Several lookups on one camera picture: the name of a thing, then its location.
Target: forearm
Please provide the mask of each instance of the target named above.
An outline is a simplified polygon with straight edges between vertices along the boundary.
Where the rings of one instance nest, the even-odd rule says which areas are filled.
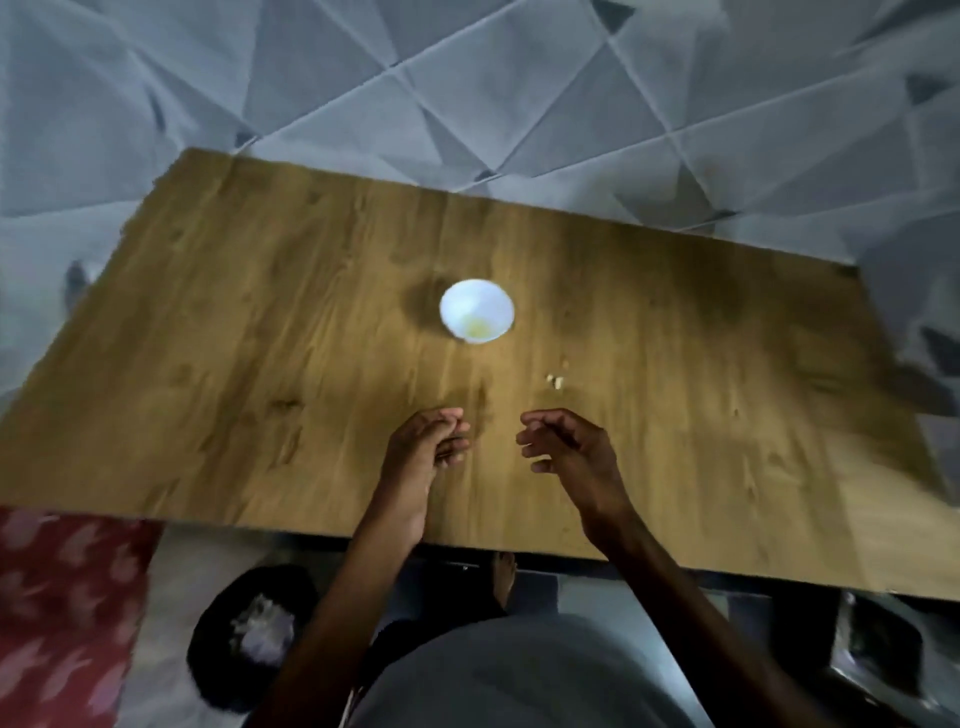
[[[752,649],[637,518],[603,545],[715,725],[822,726],[789,676]]]
[[[363,523],[343,565],[246,728],[336,726],[410,548]]]

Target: person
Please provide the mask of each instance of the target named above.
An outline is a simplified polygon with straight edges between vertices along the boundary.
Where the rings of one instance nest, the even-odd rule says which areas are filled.
[[[525,412],[520,422],[522,456],[542,458],[534,473],[559,478],[587,538],[630,586],[714,725],[828,724],[657,543],[630,502],[601,427],[565,409]],[[690,724],[636,658],[585,620],[504,616],[510,557],[499,557],[493,570],[499,611],[379,649],[387,627],[369,646],[400,568],[423,536],[434,476],[464,459],[468,430],[463,409],[448,407],[417,413],[390,438],[342,566],[248,728],[337,726],[351,693],[347,725],[364,728]],[[363,676],[369,684],[361,685]]]

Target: gray shirt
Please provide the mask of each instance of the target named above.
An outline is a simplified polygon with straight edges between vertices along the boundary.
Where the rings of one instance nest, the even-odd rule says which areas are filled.
[[[387,667],[351,728],[688,726],[623,647],[585,619],[472,624]]]

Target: small white bowl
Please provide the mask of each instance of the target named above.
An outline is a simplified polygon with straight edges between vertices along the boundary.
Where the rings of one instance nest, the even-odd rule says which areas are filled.
[[[468,344],[486,344],[514,322],[514,302],[489,280],[461,280],[440,299],[440,318],[450,333]]]

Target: bare foot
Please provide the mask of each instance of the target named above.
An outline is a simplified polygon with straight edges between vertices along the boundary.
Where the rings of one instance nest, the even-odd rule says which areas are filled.
[[[507,608],[510,591],[516,581],[516,557],[512,553],[495,553],[493,555],[493,598],[497,603]]]

